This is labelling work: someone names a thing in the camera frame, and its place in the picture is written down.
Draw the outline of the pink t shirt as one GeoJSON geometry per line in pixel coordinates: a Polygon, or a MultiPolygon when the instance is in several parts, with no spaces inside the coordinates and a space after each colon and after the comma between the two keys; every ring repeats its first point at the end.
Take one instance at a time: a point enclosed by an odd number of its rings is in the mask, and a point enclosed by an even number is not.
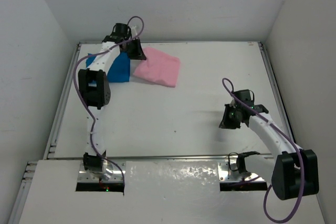
{"type": "Polygon", "coordinates": [[[175,88],[181,66],[180,59],[152,47],[144,48],[143,52],[146,60],[140,62],[133,75],[151,83],[175,88]]]}

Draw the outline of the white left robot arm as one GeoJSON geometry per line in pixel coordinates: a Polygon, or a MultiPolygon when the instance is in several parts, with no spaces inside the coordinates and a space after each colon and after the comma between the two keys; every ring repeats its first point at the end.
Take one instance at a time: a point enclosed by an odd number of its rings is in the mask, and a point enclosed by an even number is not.
{"type": "Polygon", "coordinates": [[[106,148],[101,136],[100,117],[111,99],[108,72],[121,53],[127,59],[146,60],[141,48],[139,34],[129,23],[116,23],[111,34],[105,36],[98,53],[88,54],[79,60],[91,60],[84,69],[75,66],[73,82],[77,95],[89,116],[88,141],[83,155],[85,170],[92,173],[103,173],[106,164],[106,148]]]}

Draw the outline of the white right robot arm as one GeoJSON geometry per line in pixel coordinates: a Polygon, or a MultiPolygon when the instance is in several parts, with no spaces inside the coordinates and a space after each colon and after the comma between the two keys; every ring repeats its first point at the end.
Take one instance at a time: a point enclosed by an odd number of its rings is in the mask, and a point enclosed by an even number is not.
{"type": "Polygon", "coordinates": [[[231,168],[235,173],[256,173],[273,187],[281,200],[293,199],[319,192],[318,159],[313,150],[303,150],[276,131],[268,110],[261,104],[254,106],[261,115],[247,111],[241,105],[225,105],[219,128],[239,129],[241,124],[252,130],[269,149],[274,160],[262,157],[257,151],[239,153],[231,168]]]}

